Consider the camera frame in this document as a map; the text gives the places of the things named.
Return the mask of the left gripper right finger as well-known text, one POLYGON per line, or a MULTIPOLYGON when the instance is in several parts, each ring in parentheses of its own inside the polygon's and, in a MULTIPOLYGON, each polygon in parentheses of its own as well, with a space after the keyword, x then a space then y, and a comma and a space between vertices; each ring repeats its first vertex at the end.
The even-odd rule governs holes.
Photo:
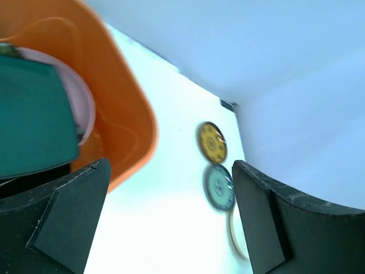
POLYGON ((363 273, 364 211, 331 203, 247 162, 232 167, 254 273, 363 273))

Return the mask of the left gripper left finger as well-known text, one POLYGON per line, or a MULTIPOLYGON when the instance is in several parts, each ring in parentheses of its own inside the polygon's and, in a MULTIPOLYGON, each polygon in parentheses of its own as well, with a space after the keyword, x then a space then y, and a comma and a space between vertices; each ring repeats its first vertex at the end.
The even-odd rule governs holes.
POLYGON ((110 176, 101 158, 1 181, 1 272, 83 273, 110 176))

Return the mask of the cream round plate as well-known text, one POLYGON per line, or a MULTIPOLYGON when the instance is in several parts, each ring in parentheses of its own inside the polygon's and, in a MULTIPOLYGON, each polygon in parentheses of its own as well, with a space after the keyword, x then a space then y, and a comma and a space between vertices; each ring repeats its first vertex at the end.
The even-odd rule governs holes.
POLYGON ((250 260, 237 203, 233 206, 229 213, 229 231, 232 242, 239 256, 245 260, 250 260))

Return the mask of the pink round plate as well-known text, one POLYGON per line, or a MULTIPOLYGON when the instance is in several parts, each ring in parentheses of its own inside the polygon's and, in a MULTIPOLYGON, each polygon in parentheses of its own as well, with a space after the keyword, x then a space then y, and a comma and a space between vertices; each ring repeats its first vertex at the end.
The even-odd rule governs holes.
POLYGON ((89 138, 96 119, 94 97, 83 78, 70 66, 48 54, 25 47, 19 47, 17 50, 25 59, 55 67, 66 91, 74 121, 82 135, 79 145, 83 145, 89 138))

